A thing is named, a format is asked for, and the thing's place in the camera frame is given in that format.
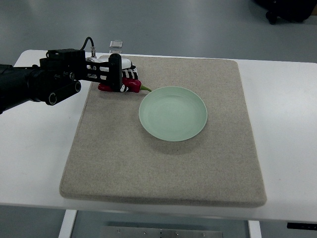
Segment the black bag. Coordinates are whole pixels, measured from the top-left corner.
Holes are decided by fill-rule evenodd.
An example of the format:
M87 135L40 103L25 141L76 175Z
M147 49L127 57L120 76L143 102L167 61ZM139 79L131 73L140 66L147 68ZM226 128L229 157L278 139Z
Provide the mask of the black bag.
M317 0L256 0L268 9L266 18L270 24L275 24L277 17L287 21L302 22L312 13Z

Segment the black wheel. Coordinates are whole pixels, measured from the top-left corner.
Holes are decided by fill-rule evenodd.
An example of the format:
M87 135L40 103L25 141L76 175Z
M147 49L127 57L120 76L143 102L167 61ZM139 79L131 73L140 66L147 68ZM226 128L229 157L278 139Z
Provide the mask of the black wheel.
M276 23L277 16L273 12L268 11L265 16L271 25L274 25Z

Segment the plate rim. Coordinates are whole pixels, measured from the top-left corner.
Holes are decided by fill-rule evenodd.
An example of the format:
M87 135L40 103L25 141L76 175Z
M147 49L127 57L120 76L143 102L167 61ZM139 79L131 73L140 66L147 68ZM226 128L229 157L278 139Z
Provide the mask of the plate rim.
M142 123L142 120L141 120L141 114L140 114L140 110L141 110L142 104L143 104L143 102L145 101L145 99L146 99L151 93L153 93L153 92L155 92L155 91L157 91L157 90L162 90L163 88L181 88L181 89L187 90L187 91L193 93L194 95L196 95L196 97L198 97L198 98L200 99L200 101L203 103L203 105L204 105L204 107L205 107L205 110L206 110L206 120L204 121L204 124L203 124L202 128L200 128L200 130L199 130L196 134L194 134L193 136L191 136L191 137L189 137L189 138L187 138L187 139L183 139L183 140L165 140L165 139L159 138L159 137L157 137L157 136L151 134L151 133L144 127L144 125L143 125L143 123ZM141 101L140 106L139 106L139 121L140 121L142 127L144 128L144 130L146 130L147 133L149 133L149 134L152 135L153 137L155 137L155 138L157 138L157 139L160 139L160 140L164 140L164 141L178 142L178 141L185 141L185 140L191 139L191 138L193 138L194 136L198 135L198 134L204 129L204 127L206 126L207 120L208 120L208 111L207 111L206 104L205 104L205 102L202 100L202 98L201 98L197 93L193 92L192 90L190 90L190 89L188 89L188 88L180 87L180 86L164 86L164 87L157 88L157 89L153 90L152 92L150 92L148 95L146 95L146 96L143 98L143 100Z

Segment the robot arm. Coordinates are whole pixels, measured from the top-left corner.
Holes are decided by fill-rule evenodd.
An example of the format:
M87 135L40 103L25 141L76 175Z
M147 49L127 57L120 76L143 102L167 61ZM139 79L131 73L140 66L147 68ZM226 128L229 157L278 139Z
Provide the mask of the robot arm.
M122 84L119 54L110 55L108 62L93 62L86 60L83 48L50 50L46 58L40 59L40 66L0 64L0 114L27 101L55 105L80 91L79 80L100 82L115 92L127 91Z

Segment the white table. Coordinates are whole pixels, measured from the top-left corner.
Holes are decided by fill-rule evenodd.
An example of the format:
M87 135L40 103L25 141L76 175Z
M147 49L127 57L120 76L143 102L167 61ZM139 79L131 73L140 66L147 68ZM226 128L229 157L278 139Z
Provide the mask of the white table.
M25 51L15 66L39 64ZM57 104L27 102L0 115L0 204L76 210L317 222L317 64L238 62L267 202L259 208L71 200L59 182L90 82Z

